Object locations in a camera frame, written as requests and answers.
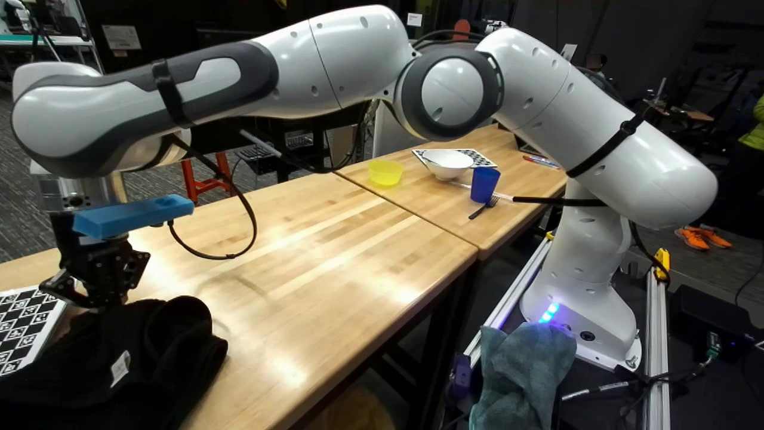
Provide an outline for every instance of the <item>wooden tabletop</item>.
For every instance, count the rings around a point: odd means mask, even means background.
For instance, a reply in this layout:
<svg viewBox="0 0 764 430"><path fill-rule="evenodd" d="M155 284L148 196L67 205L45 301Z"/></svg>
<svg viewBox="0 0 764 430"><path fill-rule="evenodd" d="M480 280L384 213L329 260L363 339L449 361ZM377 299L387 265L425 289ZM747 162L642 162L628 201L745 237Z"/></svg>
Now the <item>wooden tabletop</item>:
<svg viewBox="0 0 764 430"><path fill-rule="evenodd" d="M229 342L217 382L189 428L287 428L458 277L478 248L337 177L313 174L248 194L253 251L198 260L167 229L131 234L150 265L131 299L203 299ZM177 220L208 253L236 251L251 225L236 198ZM0 287L36 284L57 251L0 265Z"/></svg>
<svg viewBox="0 0 764 430"><path fill-rule="evenodd" d="M516 151L518 146L513 134L499 127L482 127L456 141L425 143L425 148L430 146L475 148L492 158L501 170L497 194L559 196L566 184L566 174L561 170L523 160L523 153ZM509 241L540 213L540 205L499 201L494 208L470 220L470 213L475 213L480 203L470 201L466 189L437 182L430 170L418 162L411 148L384 158L403 165L403 182L394 189L370 184L365 174L368 162L349 165L339 170L339 174L475 244L480 248L480 258L489 258L497 246Z"/></svg>

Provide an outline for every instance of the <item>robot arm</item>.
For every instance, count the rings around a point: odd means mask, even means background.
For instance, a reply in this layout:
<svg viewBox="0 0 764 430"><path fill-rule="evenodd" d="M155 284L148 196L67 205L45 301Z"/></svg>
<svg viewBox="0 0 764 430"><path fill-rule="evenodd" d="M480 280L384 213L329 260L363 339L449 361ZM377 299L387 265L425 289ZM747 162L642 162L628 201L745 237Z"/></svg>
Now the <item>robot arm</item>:
<svg viewBox="0 0 764 430"><path fill-rule="evenodd" d="M411 57L396 14L361 7L110 76L26 65L14 76L12 127L48 172L105 177L177 160L160 136L191 124L318 117L370 100Z"/></svg>
<svg viewBox="0 0 764 430"><path fill-rule="evenodd" d="M630 246L626 220L685 225L711 205L716 179L528 33L499 29L478 48L415 53L392 10L356 7L112 76L29 65L14 76L12 127L38 165L81 182L179 160L162 136L189 124L315 117L372 98L423 139L499 119L568 170L568 196L606 203L563 210L523 313L554 308L592 361L623 361L637 327L609 277Z"/></svg>

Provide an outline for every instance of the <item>blue clamp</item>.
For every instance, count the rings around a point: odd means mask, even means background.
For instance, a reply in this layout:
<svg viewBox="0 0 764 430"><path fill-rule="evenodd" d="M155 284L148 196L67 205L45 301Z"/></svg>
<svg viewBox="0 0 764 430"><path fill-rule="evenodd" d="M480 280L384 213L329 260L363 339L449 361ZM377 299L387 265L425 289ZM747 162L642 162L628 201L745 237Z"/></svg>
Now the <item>blue clamp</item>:
<svg viewBox="0 0 764 430"><path fill-rule="evenodd" d="M193 203L184 196L167 194L153 201L98 205L74 215L74 232L105 241L141 227L160 227L167 220L193 213Z"/></svg>

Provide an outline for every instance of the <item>green object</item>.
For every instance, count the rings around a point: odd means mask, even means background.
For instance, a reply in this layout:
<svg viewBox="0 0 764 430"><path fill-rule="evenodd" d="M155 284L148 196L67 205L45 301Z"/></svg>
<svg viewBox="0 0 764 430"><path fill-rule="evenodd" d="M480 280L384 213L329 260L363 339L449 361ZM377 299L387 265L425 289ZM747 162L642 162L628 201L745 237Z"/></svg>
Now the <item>green object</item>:
<svg viewBox="0 0 764 430"><path fill-rule="evenodd" d="M482 392L470 430L552 430L559 382L575 358L575 342L554 323L520 325L511 334L480 330Z"/></svg>
<svg viewBox="0 0 764 430"><path fill-rule="evenodd" d="M764 151L764 96L757 100L754 108L754 129L740 136L740 143L754 148L754 151Z"/></svg>

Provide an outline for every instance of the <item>black cloth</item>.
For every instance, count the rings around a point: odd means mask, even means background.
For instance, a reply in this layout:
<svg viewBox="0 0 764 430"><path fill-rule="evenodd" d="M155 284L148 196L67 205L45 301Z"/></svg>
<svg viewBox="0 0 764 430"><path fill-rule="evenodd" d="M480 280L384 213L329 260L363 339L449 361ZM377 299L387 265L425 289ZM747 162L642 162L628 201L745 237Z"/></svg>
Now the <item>black cloth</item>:
<svg viewBox="0 0 764 430"><path fill-rule="evenodd" d="M0 428L179 428L224 354L208 306L191 296L86 313L33 366L0 380Z"/></svg>

